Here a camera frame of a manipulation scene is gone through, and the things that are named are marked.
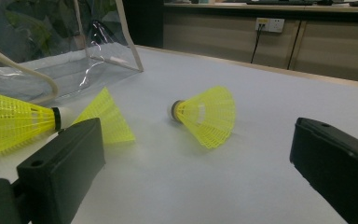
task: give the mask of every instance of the shuttlecock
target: shuttlecock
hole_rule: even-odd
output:
[[[183,123],[207,148],[219,147],[231,135],[235,103],[228,89],[216,86],[169,108],[172,119]]]
[[[135,140],[127,121],[121,115],[107,88],[101,90],[73,124],[93,118],[99,118],[101,121],[103,142],[105,144]]]
[[[0,154],[31,143],[71,123],[66,108],[45,108],[0,95]]]

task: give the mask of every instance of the cable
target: cable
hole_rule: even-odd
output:
[[[297,40],[298,40],[298,34],[300,33],[301,23],[302,23],[302,21],[300,21],[300,23],[298,24],[295,43],[293,44],[292,52],[290,53],[289,63],[287,64],[287,67],[286,67],[287,70],[290,70],[290,64],[292,63],[293,54],[295,53],[295,48],[296,48],[296,43],[297,43]]]
[[[252,55],[251,63],[253,63],[253,59],[254,59],[254,57],[255,57],[255,51],[257,50],[258,40],[260,39],[261,30],[263,29],[264,26],[265,26],[264,24],[258,24],[257,37],[256,37],[256,39],[255,39],[255,49],[254,49],[254,53],[253,53],[253,55]]]

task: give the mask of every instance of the power outlet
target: power outlet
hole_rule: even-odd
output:
[[[264,24],[264,27],[261,28],[261,31],[268,31],[269,30],[269,18],[257,18],[255,20],[255,29],[258,31],[259,26]]]
[[[283,30],[284,19],[269,19],[268,31],[281,33]]]

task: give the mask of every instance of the white table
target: white table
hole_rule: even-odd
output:
[[[298,117],[358,138],[358,83],[138,50],[143,73],[105,82],[137,140],[105,149],[107,164],[73,223],[345,223],[289,153]],[[208,150],[166,108],[215,85],[231,90],[237,121],[227,142]],[[80,112],[97,92],[55,104]],[[0,158],[0,177],[17,179],[16,166],[43,144]]]

